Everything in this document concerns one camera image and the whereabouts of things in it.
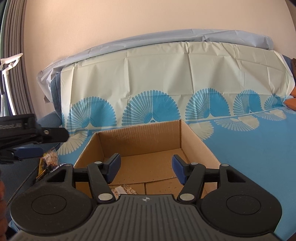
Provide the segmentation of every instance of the bed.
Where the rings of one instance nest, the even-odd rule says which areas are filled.
[[[181,30],[97,46],[39,73],[69,140],[61,162],[75,163],[98,131],[183,119],[221,163],[281,203],[276,234],[296,232],[296,112],[286,108],[295,80],[267,36]]]

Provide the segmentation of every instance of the circular cap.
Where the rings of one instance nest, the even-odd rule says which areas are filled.
[[[59,213],[66,205],[66,199],[61,196],[44,195],[33,201],[32,209],[39,214],[48,215]]]
[[[98,198],[102,201],[109,201],[113,198],[113,196],[110,193],[102,193],[98,196]]]
[[[180,199],[183,201],[191,201],[194,199],[194,196],[190,193],[183,193],[180,195]]]
[[[258,212],[261,208],[260,202],[248,195],[236,195],[228,198],[226,205],[229,210],[241,215],[250,215]]]

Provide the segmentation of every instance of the crosshair logo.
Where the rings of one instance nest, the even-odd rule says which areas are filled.
[[[143,200],[144,202],[148,202],[148,201],[150,201],[151,199],[148,198],[148,197],[144,197],[144,198],[142,198],[142,200]]]

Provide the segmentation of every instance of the blue gripper pad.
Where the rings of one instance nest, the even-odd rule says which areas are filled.
[[[41,147],[17,147],[14,148],[14,156],[19,159],[28,159],[43,156]]]
[[[115,153],[110,159],[104,163],[104,166],[107,166],[107,172],[105,174],[105,180],[108,184],[110,184],[116,174],[118,173],[120,166],[121,166],[121,157],[118,153]]]
[[[185,175],[185,166],[178,160],[180,158],[178,155],[173,155],[172,157],[172,168],[176,174],[179,182],[185,185],[187,182],[187,176]]]

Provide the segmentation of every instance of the orange pillow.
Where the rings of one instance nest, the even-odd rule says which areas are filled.
[[[284,102],[290,109],[296,111],[296,98],[288,99]]]
[[[291,94],[294,98],[296,98],[296,86],[294,87],[294,89],[292,90]]]

